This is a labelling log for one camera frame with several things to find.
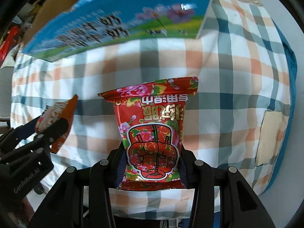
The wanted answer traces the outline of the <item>red plastic bag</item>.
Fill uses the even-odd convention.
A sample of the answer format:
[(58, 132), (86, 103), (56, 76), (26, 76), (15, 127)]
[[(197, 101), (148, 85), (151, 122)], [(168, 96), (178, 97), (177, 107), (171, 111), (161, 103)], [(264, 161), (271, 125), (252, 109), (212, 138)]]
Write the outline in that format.
[(6, 58), (8, 51), (9, 51), (9, 47), (12, 44), (12, 42), (14, 41), (14, 37), (19, 33), (19, 27), (17, 26), (13, 26), (10, 31), (7, 33), (7, 37), (4, 40), (4, 43), (1, 45), (1, 61), (4, 61), (4, 59)]

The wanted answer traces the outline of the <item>plaid checkered blanket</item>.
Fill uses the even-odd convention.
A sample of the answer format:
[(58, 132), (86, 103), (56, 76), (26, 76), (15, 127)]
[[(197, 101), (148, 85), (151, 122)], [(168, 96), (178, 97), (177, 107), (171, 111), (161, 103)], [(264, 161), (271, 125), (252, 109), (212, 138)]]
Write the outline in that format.
[(71, 133), (53, 155), (46, 187), (69, 166), (88, 167), (126, 141), (99, 93), (187, 77), (196, 91), (185, 104), (183, 145), (212, 167), (239, 169), (256, 194), (274, 182), (287, 144), (296, 61), (264, 7), (213, 0), (199, 39), (147, 39), (110, 45), (47, 63), (18, 53), (12, 77), (11, 125), (47, 105), (78, 96)]

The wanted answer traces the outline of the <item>cardboard box with blue print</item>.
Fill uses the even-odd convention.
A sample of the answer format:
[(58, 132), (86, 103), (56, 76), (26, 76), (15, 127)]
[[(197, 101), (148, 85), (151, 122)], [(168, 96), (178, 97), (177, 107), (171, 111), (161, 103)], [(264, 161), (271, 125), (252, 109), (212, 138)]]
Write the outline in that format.
[(149, 38), (197, 39), (212, 0), (46, 0), (22, 52), (54, 62), (89, 49)]

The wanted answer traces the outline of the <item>red floral wipes pack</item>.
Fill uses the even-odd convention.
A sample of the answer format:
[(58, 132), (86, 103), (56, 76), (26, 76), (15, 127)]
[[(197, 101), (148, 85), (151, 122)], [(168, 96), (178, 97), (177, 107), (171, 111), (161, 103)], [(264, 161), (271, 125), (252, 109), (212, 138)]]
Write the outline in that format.
[(185, 104), (197, 89), (197, 77), (179, 77), (99, 94), (113, 104), (126, 152), (119, 189), (145, 192), (184, 187), (178, 161)]

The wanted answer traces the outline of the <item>orange red snack pack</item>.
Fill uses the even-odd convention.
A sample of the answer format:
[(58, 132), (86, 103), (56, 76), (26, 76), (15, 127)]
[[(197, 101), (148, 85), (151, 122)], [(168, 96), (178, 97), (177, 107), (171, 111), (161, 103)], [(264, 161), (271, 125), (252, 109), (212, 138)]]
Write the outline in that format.
[(56, 102), (52, 106), (47, 106), (36, 122), (35, 132), (37, 134), (44, 132), (49, 127), (60, 129), (60, 137), (56, 139), (54, 135), (51, 136), (53, 138), (51, 153), (56, 154), (67, 140), (71, 131), (77, 102), (78, 95), (75, 94), (72, 99)]

